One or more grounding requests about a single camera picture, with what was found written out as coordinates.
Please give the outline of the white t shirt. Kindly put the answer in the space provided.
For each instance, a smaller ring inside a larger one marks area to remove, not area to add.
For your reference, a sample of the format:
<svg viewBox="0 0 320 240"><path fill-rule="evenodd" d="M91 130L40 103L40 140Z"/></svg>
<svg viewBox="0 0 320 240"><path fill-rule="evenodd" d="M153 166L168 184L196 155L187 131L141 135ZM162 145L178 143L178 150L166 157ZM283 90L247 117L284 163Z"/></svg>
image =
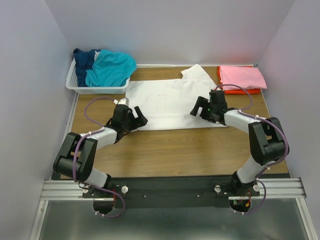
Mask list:
<svg viewBox="0 0 320 240"><path fill-rule="evenodd" d="M216 84L198 64L181 71L181 79L130 81L125 96L138 106L148 123L139 131L223 128L190 115L198 97L209 98Z"/></svg>

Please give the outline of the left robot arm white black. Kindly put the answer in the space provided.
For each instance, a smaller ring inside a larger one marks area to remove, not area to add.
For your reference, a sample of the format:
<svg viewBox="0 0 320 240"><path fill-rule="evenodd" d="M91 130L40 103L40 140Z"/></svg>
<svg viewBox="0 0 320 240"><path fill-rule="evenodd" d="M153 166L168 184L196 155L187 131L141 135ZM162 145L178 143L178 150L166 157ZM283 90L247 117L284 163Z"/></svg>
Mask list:
<svg viewBox="0 0 320 240"><path fill-rule="evenodd" d="M100 129L78 134L69 132L53 163L56 174L72 178L75 182L89 184L101 198L112 189L112 177L94 168L97 150L118 143L125 135L148 123L138 106L131 109L117 104L113 116Z"/></svg>

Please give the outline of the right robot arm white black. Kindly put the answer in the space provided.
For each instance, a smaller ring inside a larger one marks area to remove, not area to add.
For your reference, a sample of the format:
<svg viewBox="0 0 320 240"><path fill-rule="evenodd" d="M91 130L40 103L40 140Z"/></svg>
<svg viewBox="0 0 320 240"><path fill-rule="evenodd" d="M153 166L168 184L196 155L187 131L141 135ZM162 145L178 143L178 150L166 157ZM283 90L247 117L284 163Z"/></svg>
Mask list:
<svg viewBox="0 0 320 240"><path fill-rule="evenodd" d="M283 161L290 151L278 118L263 118L245 113L242 109L228 107L221 90L211 90L208 99L199 96L190 115L196 116L199 109L199 117L203 120L234 127L249 137L249 159L232 174L229 183L220 186L227 194L243 195L268 167Z"/></svg>

